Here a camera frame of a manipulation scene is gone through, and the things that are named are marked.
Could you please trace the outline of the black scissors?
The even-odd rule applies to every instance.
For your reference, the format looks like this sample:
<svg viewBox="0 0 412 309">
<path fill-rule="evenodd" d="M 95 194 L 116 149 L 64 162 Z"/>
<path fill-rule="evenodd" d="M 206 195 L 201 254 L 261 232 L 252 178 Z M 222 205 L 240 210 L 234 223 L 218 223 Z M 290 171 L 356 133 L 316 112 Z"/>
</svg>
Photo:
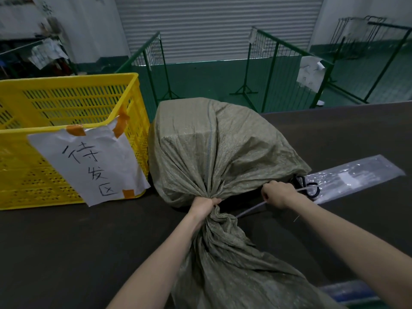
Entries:
<svg viewBox="0 0 412 309">
<path fill-rule="evenodd" d="M 314 201 L 320 194 L 321 189 L 317 182 L 306 181 L 305 176 L 294 174 L 288 181 L 298 193 Z"/>
</svg>

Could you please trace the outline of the white paper sheet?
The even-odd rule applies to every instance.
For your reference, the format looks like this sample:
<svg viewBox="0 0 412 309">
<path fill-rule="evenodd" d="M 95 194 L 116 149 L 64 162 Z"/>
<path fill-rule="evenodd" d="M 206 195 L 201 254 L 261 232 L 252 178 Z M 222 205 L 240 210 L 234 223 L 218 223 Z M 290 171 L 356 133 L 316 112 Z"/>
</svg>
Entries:
<svg viewBox="0 0 412 309">
<path fill-rule="evenodd" d="M 315 56 L 303 56 L 300 60 L 299 71 L 296 82 L 300 86 L 309 88 L 315 93 L 319 92 L 326 67 L 322 64 L 322 59 Z"/>
</svg>

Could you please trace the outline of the person's right forearm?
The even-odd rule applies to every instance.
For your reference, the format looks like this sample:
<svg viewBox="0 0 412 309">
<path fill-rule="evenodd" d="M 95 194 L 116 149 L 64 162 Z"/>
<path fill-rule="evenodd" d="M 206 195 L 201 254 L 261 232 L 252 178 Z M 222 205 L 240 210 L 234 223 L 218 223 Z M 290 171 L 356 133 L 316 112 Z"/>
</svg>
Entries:
<svg viewBox="0 0 412 309">
<path fill-rule="evenodd" d="M 286 198 L 344 263 L 389 306 L 412 309 L 412 257 L 299 193 Z"/>
</svg>

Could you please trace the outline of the yellow plastic crate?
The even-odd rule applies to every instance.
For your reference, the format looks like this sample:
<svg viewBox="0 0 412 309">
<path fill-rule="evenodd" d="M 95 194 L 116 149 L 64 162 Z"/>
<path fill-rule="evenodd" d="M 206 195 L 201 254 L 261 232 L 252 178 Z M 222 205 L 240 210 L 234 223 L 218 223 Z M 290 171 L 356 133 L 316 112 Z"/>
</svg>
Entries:
<svg viewBox="0 0 412 309">
<path fill-rule="evenodd" d="M 137 73 L 0 81 L 0 211 L 85 203 L 27 136 L 107 125 L 122 105 L 126 138 L 148 180 L 150 124 Z"/>
</svg>

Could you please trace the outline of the hanging white papers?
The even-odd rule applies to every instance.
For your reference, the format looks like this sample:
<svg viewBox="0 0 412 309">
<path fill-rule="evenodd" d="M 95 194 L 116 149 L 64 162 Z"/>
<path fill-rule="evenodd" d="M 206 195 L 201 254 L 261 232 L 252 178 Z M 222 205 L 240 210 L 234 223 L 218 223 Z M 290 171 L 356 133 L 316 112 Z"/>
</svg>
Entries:
<svg viewBox="0 0 412 309">
<path fill-rule="evenodd" d="M 34 46 L 31 49 L 28 60 L 39 70 L 41 70 L 60 58 L 65 61 L 69 61 L 69 56 L 63 50 L 61 41 L 47 38 L 42 40 L 39 45 Z"/>
</svg>

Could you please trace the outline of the green metal frame barrier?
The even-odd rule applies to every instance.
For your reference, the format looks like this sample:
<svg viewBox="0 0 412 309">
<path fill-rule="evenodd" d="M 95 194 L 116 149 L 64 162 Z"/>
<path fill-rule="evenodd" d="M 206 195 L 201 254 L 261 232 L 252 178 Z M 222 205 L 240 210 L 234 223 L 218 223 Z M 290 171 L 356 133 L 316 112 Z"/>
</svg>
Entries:
<svg viewBox="0 0 412 309">
<path fill-rule="evenodd" d="M 363 56 L 334 61 L 328 85 L 355 103 L 389 103 L 412 98 L 412 26 L 381 24 L 382 37 Z"/>
</svg>

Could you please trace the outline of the grey-green woven sack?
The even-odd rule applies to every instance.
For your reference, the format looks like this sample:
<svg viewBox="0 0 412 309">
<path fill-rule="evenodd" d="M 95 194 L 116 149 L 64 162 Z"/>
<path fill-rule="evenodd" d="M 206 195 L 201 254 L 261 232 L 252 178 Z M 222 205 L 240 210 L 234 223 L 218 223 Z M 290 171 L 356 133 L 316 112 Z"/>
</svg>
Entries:
<svg viewBox="0 0 412 309">
<path fill-rule="evenodd" d="M 260 114 L 207 98 L 159 104 L 148 164 L 158 194 L 177 208 L 311 172 Z M 256 249 L 237 223 L 218 206 L 207 216 L 172 287 L 176 309 L 344 309 L 294 267 Z"/>
</svg>

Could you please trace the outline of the person's left hand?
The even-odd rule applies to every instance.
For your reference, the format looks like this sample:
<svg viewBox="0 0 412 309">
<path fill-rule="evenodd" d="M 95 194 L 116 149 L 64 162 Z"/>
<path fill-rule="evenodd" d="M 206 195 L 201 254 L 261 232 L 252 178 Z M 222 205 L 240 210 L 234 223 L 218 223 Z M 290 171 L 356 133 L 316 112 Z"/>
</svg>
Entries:
<svg viewBox="0 0 412 309">
<path fill-rule="evenodd" d="M 194 223 L 195 230 L 198 230 L 202 226 L 204 220 L 212 211 L 204 211 L 201 209 L 201 198 L 203 197 L 194 198 L 187 214 Z"/>
</svg>

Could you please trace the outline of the person's left forearm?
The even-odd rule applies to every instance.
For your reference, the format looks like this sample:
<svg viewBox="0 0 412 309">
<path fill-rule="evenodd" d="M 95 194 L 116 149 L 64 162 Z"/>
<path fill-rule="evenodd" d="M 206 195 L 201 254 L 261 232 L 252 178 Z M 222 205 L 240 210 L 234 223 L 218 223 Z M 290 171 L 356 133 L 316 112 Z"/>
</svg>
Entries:
<svg viewBox="0 0 412 309">
<path fill-rule="evenodd" d="M 205 216 L 188 213 L 168 238 L 137 268 L 106 309 L 162 309 L 192 237 Z"/>
</svg>

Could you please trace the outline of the white cable tie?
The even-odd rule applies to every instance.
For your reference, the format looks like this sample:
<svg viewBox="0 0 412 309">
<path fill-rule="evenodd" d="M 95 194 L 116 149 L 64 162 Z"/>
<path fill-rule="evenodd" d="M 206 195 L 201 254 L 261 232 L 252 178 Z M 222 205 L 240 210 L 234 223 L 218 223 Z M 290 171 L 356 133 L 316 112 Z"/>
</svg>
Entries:
<svg viewBox="0 0 412 309">
<path fill-rule="evenodd" d="M 307 197 L 308 197 L 308 198 L 316 198 L 316 197 L 320 194 L 320 191 L 321 191 L 319 185 L 316 185 L 316 184 L 309 185 L 309 186 L 306 186 L 306 187 L 298 188 L 298 189 L 296 189 L 296 191 L 297 191 L 297 192 L 301 192 L 301 191 L 311 190 L 311 189 L 314 189 L 314 188 L 316 188 L 316 192 L 315 192 L 314 194 L 308 194 Z M 255 209 L 257 209 L 257 208 L 259 208 L 259 207 L 261 207 L 261 206 L 263 206 L 263 205 L 265 205 L 265 204 L 266 204 L 266 202 L 263 201 L 263 202 L 261 202 L 261 203 L 259 203 L 259 204 L 257 204 L 257 205 L 254 205 L 254 206 L 250 207 L 249 209 L 247 209 L 247 210 L 239 213 L 239 214 L 236 215 L 235 217 L 236 217 L 236 218 L 240 218 L 240 217 L 246 215 L 247 213 L 250 213 L 251 211 L 253 211 L 253 210 L 255 210 Z"/>
</svg>

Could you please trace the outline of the grey roller shutter door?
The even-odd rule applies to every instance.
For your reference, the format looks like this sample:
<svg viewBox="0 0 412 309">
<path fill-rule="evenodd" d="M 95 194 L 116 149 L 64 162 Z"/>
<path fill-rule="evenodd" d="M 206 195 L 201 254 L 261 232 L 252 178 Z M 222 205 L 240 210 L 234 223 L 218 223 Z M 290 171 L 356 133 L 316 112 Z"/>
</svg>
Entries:
<svg viewBox="0 0 412 309">
<path fill-rule="evenodd" d="M 307 49 L 324 0 L 115 0 L 134 53 L 160 31 L 167 63 L 245 59 L 252 27 Z"/>
</svg>

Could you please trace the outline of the person's right hand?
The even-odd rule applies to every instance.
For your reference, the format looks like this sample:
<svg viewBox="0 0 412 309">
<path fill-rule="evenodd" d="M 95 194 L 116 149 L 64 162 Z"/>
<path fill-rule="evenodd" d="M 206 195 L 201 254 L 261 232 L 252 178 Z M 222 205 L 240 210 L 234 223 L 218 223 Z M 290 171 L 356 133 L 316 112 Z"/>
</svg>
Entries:
<svg viewBox="0 0 412 309">
<path fill-rule="evenodd" d="M 277 209 L 284 209 L 289 207 L 290 203 L 296 196 L 299 196 L 299 193 L 295 190 L 292 184 L 290 183 L 280 183 L 280 208 Z"/>
</svg>

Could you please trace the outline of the white handwritten paper sign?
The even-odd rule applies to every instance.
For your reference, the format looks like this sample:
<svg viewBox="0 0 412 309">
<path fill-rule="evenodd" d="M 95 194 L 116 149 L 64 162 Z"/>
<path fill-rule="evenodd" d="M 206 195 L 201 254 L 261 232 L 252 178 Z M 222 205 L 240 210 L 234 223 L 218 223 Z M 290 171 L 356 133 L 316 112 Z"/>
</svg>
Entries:
<svg viewBox="0 0 412 309">
<path fill-rule="evenodd" d="M 117 118 L 73 136 L 66 129 L 27 136 L 87 206 L 123 199 L 123 189 L 141 195 L 150 184 L 139 165 L 125 132 L 117 139 L 112 129 Z"/>
</svg>

